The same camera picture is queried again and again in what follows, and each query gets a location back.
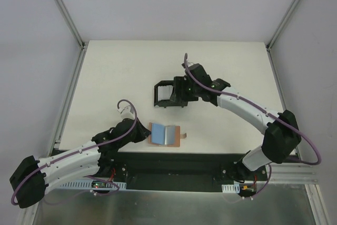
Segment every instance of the white table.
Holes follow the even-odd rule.
[[[203,101],[188,107],[154,108],[154,85],[183,76],[185,53],[212,79],[221,78],[245,95],[282,111],[263,43],[189,41],[90,41],[60,149],[72,149],[115,126],[120,99],[134,103],[143,125],[180,125],[187,138],[179,148],[130,143],[124,152],[245,153],[263,135],[235,114]]]

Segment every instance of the gray wall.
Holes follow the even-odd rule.
[[[303,0],[271,53],[286,106],[322,153],[316,171],[337,224],[337,0]],[[301,150],[315,159],[308,146]]]
[[[292,0],[64,0],[82,38],[267,42]]]
[[[0,224],[15,224],[9,178],[45,155],[79,54],[53,0],[0,0]]]

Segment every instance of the purple cable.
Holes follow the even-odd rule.
[[[134,105],[133,105],[129,100],[124,100],[124,99],[123,99],[123,100],[119,100],[119,102],[117,103],[117,108],[118,108],[118,109],[120,108],[120,103],[121,103],[121,102],[127,102],[128,104],[130,104],[131,108],[132,108],[133,111],[135,112],[135,120],[134,120],[134,122],[133,122],[131,128],[130,128],[125,134],[122,134],[121,136],[119,136],[119,137],[117,137],[117,138],[115,138],[115,139],[112,139],[112,140],[107,141],[107,142],[102,142],[102,143],[100,143],[100,144],[96,144],[96,145],[87,147],[87,148],[83,149],[82,151],[86,151],[86,150],[89,150],[89,149],[92,149],[92,148],[95,148],[95,147],[99,147],[99,146],[102,146],[102,145],[106,145],[106,144],[109,144],[109,143],[118,141],[118,140],[120,140],[121,138],[127,136],[127,135],[134,129],[134,127],[136,126],[136,123],[137,123],[137,110],[136,110],[136,108],[134,107]],[[66,159],[66,158],[68,158],[69,156],[72,156],[72,155],[75,155],[75,154],[78,154],[78,153],[79,153],[78,150],[77,150],[77,151],[74,151],[74,152],[72,152],[72,153],[69,153],[69,154],[67,154],[67,155],[64,155],[64,156],[62,156],[62,157],[60,157],[60,158],[57,158],[57,159],[51,161],[50,164],[54,164],[54,163],[56,163],[56,162],[58,162],[58,161],[60,161],[60,160]],[[18,191],[20,190],[20,188],[23,186],[23,184],[26,183],[27,180],[30,179],[34,174],[36,174],[37,172],[39,172],[40,170],[42,170],[42,169],[44,169],[44,168],[46,168],[46,167],[47,167],[47,164],[44,164],[43,166],[37,168],[36,170],[34,170],[33,172],[31,172],[27,177],[25,177],[25,178],[20,182],[20,184],[17,186],[17,188],[16,188],[16,189],[14,190],[14,192],[13,192],[13,195],[12,195],[12,198],[11,198],[11,203],[12,203],[12,205],[14,205],[14,206],[17,206],[17,205],[18,205],[18,203],[15,202],[15,196],[16,196],[16,194],[18,193]]]
[[[104,180],[104,179],[95,178],[93,176],[86,176],[86,177],[89,178],[89,179],[92,179],[92,180],[97,180],[97,181],[101,181],[101,182],[104,182],[104,183],[107,183],[107,184],[112,184],[113,186],[115,186],[117,188],[117,190],[110,191],[108,193],[99,193],[98,192],[97,193],[98,196],[109,196],[109,195],[114,194],[115,192],[117,192],[120,189],[120,187],[117,184],[115,184],[114,182],[107,181],[107,180]]]
[[[45,197],[42,199],[42,202],[46,203],[49,206],[58,206],[58,205],[64,204],[64,203],[66,203],[66,202],[74,199],[75,197],[77,197],[77,196],[79,196],[79,195],[81,195],[82,193],[85,193],[85,192],[90,192],[90,190],[83,190],[83,191],[78,192],[78,193],[70,196],[69,198],[67,198],[65,200],[61,200],[61,201],[59,201],[57,203],[50,203],[50,202],[48,202],[48,201],[45,200]]]
[[[313,142],[305,135],[303,134],[301,131],[297,130],[296,128],[294,128],[293,126],[285,123],[284,121],[280,120],[278,117],[276,117],[275,115],[271,114],[271,113],[267,113],[267,111],[265,109],[263,109],[262,107],[260,107],[259,105],[256,105],[254,102],[238,96],[237,94],[234,93],[230,93],[230,92],[223,92],[223,91],[217,91],[214,90],[212,88],[209,88],[205,85],[203,85],[202,83],[200,83],[191,73],[191,71],[189,70],[189,65],[187,63],[187,53],[185,54],[184,57],[184,65],[185,65],[185,72],[190,76],[190,78],[197,83],[199,86],[201,86],[202,88],[204,88],[205,90],[208,90],[210,92],[214,92],[214,93],[219,93],[219,94],[224,94],[227,96],[231,96],[231,97],[235,97],[238,100],[242,100],[246,103],[248,103],[249,105],[255,107],[256,109],[260,110],[262,113],[266,114],[266,116],[270,116],[271,118],[273,118],[274,120],[278,121],[279,123],[281,123],[282,125],[286,126],[287,128],[289,128],[290,130],[294,131],[296,134],[300,135],[302,138],[304,138],[306,140],[306,142],[310,145],[310,147],[313,149],[313,151],[315,152],[316,156],[317,156],[317,161],[316,162],[307,162],[307,161],[303,161],[300,160],[298,158],[292,158],[290,157],[290,160],[296,161],[296,162],[300,162],[300,163],[304,163],[304,164],[308,164],[308,165],[318,165],[322,162],[322,157],[320,152],[318,151],[317,147],[315,146],[315,144],[313,144]]]
[[[262,187],[256,194],[254,194],[254,197],[255,197],[256,195],[260,194],[260,192],[262,192],[263,189],[265,189],[265,187],[269,184],[270,178],[272,177],[272,167],[271,167],[270,164],[268,164],[268,166],[269,166],[269,175],[268,175],[267,181],[266,181],[266,183],[264,184],[264,186],[263,186],[263,187]]]

